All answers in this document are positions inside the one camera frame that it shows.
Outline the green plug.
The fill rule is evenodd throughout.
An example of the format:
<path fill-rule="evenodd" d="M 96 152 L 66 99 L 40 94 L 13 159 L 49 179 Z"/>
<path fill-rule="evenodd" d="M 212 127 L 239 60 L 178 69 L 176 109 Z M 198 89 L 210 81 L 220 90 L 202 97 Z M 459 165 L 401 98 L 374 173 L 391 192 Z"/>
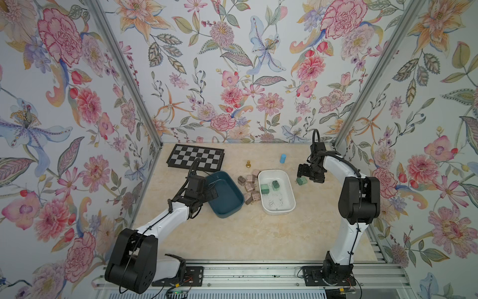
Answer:
<path fill-rule="evenodd" d="M 280 189 L 280 183 L 277 180 L 274 180 L 272 182 L 272 187 L 274 190 L 279 190 Z"/>
<path fill-rule="evenodd" d="M 297 182 L 298 185 L 303 186 L 303 185 L 307 184 L 308 180 L 307 180 L 307 178 L 302 176 L 302 177 L 297 177 L 296 182 Z"/>
<path fill-rule="evenodd" d="M 261 184 L 260 185 L 260 192 L 261 194 L 269 194 L 270 193 L 270 188 L 267 184 Z"/>

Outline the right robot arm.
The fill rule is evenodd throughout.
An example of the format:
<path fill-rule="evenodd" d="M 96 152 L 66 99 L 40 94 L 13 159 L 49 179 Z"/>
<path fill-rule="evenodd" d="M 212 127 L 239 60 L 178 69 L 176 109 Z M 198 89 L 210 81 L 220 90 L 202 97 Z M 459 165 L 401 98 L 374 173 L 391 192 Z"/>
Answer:
<path fill-rule="evenodd" d="M 362 174 L 338 152 L 327 150 L 323 142 L 313 141 L 307 163 L 298 167 L 298 178 L 306 177 L 322 184 L 327 172 L 342 183 L 338 201 L 341 227 L 322 264 L 324 280 L 336 284 L 352 275 L 360 238 L 380 215 L 380 182 L 373 176 Z"/>

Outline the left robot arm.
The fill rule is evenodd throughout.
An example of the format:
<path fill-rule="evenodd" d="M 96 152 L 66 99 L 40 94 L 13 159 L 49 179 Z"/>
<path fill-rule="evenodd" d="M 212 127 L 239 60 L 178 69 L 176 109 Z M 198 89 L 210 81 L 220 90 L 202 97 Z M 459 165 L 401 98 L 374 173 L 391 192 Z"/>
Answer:
<path fill-rule="evenodd" d="M 105 270 L 105 280 L 122 294 L 130 290 L 142 294 L 154 282 L 184 281 L 185 260 L 174 254 L 159 253 L 161 243 L 181 224 L 194 219 L 202 206 L 218 197 L 214 183 L 192 174 L 178 193 L 168 200 L 168 208 L 137 229 L 123 229 L 113 247 Z"/>

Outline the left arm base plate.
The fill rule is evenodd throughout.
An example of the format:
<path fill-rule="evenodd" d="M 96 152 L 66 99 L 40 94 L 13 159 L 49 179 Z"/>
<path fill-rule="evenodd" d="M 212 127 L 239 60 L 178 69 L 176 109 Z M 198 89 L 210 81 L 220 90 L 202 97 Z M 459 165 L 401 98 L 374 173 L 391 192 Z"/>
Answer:
<path fill-rule="evenodd" d="M 180 269 L 173 278 L 156 280 L 152 287 L 201 287 L 204 278 L 204 267 L 189 267 Z"/>

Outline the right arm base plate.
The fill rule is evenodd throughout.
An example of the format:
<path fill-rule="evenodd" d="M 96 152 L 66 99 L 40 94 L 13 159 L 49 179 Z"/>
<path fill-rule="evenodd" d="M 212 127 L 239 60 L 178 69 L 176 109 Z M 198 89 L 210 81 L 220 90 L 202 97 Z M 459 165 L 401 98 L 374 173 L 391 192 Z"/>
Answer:
<path fill-rule="evenodd" d="M 352 267 L 338 266 L 332 268 L 304 266 L 299 273 L 307 287 L 355 287 L 357 282 Z"/>

